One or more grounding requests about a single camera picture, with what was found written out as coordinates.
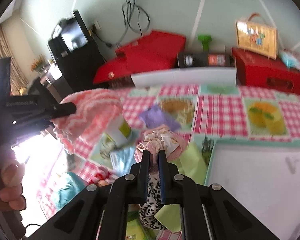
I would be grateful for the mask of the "person's left hand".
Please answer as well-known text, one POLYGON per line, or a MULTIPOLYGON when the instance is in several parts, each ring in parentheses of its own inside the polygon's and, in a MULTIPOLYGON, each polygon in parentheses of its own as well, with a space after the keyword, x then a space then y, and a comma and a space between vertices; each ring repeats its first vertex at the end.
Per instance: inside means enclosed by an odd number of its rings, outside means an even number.
POLYGON ((25 165, 15 158, 11 146, 0 147, 0 176, 4 184, 0 189, 0 201, 6 203, 10 209, 22 211, 26 209, 26 199, 23 196, 22 179, 25 165))

